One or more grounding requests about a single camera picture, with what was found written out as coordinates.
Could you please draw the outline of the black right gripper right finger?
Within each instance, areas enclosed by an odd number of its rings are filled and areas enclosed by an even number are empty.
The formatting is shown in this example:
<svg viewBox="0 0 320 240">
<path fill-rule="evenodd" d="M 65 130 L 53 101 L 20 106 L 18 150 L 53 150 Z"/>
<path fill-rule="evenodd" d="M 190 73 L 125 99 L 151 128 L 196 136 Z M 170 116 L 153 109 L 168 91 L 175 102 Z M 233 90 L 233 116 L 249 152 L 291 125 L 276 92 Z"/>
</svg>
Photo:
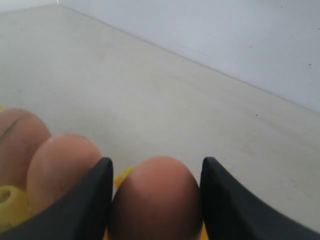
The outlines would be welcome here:
<svg viewBox="0 0 320 240">
<path fill-rule="evenodd" d="M 210 240 L 318 240 L 320 234 L 278 212 L 214 157 L 202 162 L 202 214 Z"/>
</svg>

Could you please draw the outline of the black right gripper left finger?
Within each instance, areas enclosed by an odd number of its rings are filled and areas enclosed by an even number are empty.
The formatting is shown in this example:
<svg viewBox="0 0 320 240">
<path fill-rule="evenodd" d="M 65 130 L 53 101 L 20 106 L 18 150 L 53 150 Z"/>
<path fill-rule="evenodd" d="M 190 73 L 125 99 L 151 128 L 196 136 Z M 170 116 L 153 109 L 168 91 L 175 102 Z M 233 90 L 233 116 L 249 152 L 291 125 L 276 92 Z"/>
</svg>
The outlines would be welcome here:
<svg viewBox="0 0 320 240">
<path fill-rule="evenodd" d="M 98 163 L 65 195 L 29 220 L 1 233 L 2 240 L 101 240 L 113 195 L 113 162 Z"/>
</svg>

